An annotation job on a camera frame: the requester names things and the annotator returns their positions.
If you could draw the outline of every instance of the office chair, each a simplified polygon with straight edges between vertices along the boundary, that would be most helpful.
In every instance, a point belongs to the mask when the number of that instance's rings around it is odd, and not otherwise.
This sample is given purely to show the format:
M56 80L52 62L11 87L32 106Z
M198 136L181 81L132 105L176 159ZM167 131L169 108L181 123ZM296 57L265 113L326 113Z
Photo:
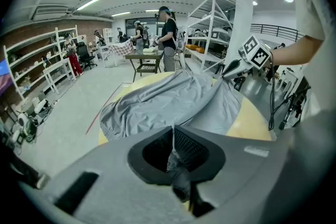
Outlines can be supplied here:
M94 56L89 55L88 48L84 44L84 42L79 42L78 43L78 46L76 48L76 53L79 57L79 60L84 64L83 69L85 69L87 67L92 69L91 66L97 66L96 63L92 62L92 60L94 59Z

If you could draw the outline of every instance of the brick wall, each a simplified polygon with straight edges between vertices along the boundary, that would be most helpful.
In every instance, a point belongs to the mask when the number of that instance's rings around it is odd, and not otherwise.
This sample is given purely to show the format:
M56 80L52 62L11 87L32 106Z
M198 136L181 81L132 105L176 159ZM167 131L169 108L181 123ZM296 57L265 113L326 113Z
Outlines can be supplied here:
M78 35L86 35L87 42L93 42L95 40L94 32L95 30L98 30L100 34L102 34L103 28L111 28L112 23L111 22L103 22L98 20L71 20L71 19L65 19L65 20L59 20L49 23L40 23L40 24L33 24L29 26L24 26L18 29L15 29L11 31L10 33L3 35L0 37L0 61L5 59L3 46L6 45L6 47L10 47L22 40L25 40L30 37L34 37L43 33L55 31L55 27L58 27L58 29L66 29L66 28L73 28L75 25L77 25L77 31ZM37 48L43 47L45 45L50 44L50 38L40 40L34 44L31 44L19 51L17 51L17 54L25 55L33 50L36 50ZM45 50L29 59L24 61L23 63L19 64L17 67L13 68L13 72L22 70L23 68L32 66L35 61L41 61L41 57L47 54L47 52L51 51L51 54L54 54L52 49ZM43 66L39 66L32 70L29 73L30 81L34 81L37 79L43 70ZM40 80L38 83L34 85L34 88L39 86L44 80ZM3 96L0 97L0 101L2 98L6 98L9 103L16 103L18 104L21 100L20 96L16 93L15 87L11 86L9 87L6 92L3 94Z

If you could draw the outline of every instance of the red line on floor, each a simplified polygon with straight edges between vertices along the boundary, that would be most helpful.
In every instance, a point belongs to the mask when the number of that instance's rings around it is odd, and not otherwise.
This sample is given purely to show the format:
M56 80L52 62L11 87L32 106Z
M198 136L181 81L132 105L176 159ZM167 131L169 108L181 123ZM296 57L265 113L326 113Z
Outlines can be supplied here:
M122 83L120 83L120 85L119 85L119 86L116 88L116 90L110 95L110 97L108 98L108 100L107 100L107 101L105 102L105 104L101 107L101 109L99 110L99 112L97 113L97 115L94 117L93 121L91 122L91 124L90 124L90 126L89 126L89 128L88 128L88 130L86 131L85 134L88 134L89 130L90 130L91 127L93 126L93 123L94 123L95 120L97 119L97 117L98 117L100 111L102 110L102 108L107 104L107 102L111 99L111 97L112 97L112 96L114 95L114 93L120 88L120 86L121 86L122 84L132 84L132 83L130 83L130 82L122 82Z

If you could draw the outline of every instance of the plaid cloth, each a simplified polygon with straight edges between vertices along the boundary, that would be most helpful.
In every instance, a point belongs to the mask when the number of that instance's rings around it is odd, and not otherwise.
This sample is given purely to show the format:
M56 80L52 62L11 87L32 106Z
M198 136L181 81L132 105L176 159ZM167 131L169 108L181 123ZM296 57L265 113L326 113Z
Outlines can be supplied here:
M127 40L123 43L109 44L109 51L116 55L126 55L133 52L133 44L131 40Z

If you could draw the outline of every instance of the gray pants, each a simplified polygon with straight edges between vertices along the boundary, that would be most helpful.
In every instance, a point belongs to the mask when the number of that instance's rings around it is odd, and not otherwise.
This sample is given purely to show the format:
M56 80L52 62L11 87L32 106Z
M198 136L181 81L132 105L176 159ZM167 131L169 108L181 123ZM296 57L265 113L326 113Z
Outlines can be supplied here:
M171 47L164 48L163 64L164 72L175 71L174 55L175 50Z
M137 51L142 51L143 50L143 45L144 45L143 39L138 38L136 40L136 43L137 43Z

